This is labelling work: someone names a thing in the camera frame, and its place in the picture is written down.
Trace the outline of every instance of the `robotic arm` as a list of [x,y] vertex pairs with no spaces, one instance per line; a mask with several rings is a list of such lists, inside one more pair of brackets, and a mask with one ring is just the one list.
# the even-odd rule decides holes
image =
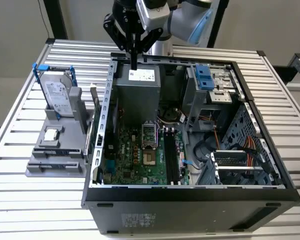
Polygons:
[[211,15],[210,6],[211,0],[114,0],[103,27],[136,70],[138,54],[147,52],[161,36],[174,35],[197,44]]

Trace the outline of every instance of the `motherboard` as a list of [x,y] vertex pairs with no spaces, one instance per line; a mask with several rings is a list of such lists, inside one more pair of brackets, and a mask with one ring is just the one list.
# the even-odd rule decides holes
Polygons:
[[105,179],[113,185],[170,185],[170,169],[176,168],[178,180],[174,184],[188,185],[188,171],[180,158],[185,158],[182,134],[173,134],[174,146],[167,151],[175,152],[175,157],[167,161],[164,133],[147,124],[140,128],[120,126],[116,159],[107,159]]

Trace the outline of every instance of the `gray wall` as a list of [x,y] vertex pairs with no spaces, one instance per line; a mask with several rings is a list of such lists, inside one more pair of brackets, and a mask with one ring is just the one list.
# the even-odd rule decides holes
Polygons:
[[286,65],[300,53],[300,0],[230,0],[215,48],[264,50]]
[[[53,37],[43,0],[40,0]],[[47,40],[37,0],[0,0],[0,77],[26,77]]]

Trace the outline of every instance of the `aluminum extrusion table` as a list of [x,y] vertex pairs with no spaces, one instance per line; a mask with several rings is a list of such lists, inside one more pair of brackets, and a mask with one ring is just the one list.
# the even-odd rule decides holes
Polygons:
[[[93,108],[90,84],[103,99],[111,43],[56,40],[46,44],[38,64],[76,69],[87,108]],[[267,57],[256,51],[174,46],[175,57],[236,61],[267,129],[300,194],[300,108]],[[32,149],[46,117],[46,102],[30,73],[0,129],[0,239],[94,239],[101,237],[88,210],[81,209],[83,178],[27,178]],[[102,238],[219,239],[230,234],[126,235]],[[253,233],[234,239],[300,240],[300,204]]]

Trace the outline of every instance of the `expansion slot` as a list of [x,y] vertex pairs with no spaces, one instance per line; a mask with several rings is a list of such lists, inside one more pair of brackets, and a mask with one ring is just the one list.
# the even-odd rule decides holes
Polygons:
[[164,130],[163,141],[167,183],[171,184],[173,182],[174,185],[177,185],[179,181],[179,169],[174,129],[170,130],[166,128]]

